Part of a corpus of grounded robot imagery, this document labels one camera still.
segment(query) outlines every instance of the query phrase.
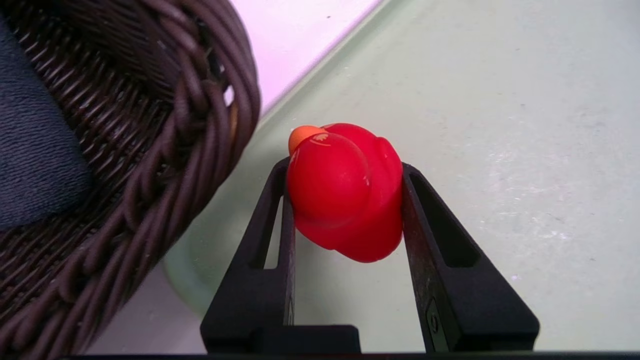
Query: red rubber duck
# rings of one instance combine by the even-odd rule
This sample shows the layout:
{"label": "red rubber duck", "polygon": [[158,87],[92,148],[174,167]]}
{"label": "red rubber duck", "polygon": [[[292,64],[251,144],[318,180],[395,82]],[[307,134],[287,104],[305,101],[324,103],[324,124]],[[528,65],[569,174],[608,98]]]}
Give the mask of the red rubber duck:
{"label": "red rubber duck", "polygon": [[387,139],[353,124],[301,126],[289,154],[287,187],[303,235],[362,263],[397,248],[403,167]]}

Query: wicker basket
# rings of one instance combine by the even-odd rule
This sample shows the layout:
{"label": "wicker basket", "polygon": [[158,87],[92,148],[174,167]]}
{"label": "wicker basket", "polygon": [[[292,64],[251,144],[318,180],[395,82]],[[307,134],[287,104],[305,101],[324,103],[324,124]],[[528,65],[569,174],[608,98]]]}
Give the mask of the wicker basket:
{"label": "wicker basket", "polygon": [[81,352],[209,202],[257,124],[227,0],[2,0],[94,178],[84,204],[0,234],[0,359]]}

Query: orange beak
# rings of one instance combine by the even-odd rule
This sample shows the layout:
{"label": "orange beak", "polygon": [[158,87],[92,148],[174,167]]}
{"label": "orange beak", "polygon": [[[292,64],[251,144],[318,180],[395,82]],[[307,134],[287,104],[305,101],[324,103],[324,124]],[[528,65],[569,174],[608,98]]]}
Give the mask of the orange beak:
{"label": "orange beak", "polygon": [[291,132],[291,135],[289,135],[289,155],[293,154],[298,145],[300,145],[304,139],[322,133],[327,133],[327,130],[313,125],[296,127]]}

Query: rubber duck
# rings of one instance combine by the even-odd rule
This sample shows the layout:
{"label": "rubber duck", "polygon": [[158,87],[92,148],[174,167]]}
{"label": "rubber duck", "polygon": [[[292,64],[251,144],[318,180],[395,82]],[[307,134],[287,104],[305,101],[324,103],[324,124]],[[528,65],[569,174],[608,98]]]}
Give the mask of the rubber duck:
{"label": "rubber duck", "polygon": [[397,248],[403,166],[387,139],[353,124],[301,126],[289,154],[287,190],[302,235],[361,263]]}

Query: table surface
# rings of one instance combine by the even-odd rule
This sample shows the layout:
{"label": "table surface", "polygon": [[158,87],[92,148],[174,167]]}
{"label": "table surface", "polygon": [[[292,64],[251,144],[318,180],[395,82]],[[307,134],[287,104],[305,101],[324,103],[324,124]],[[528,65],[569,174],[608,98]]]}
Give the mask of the table surface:
{"label": "table surface", "polygon": [[[354,122],[431,181],[541,320],[537,349],[638,349],[640,3],[384,7],[269,114],[169,255],[179,293],[203,311],[290,128]],[[353,323],[365,351],[421,349],[403,247],[361,265],[297,246],[297,323]],[[156,269],[91,351],[201,352],[198,323]]]}

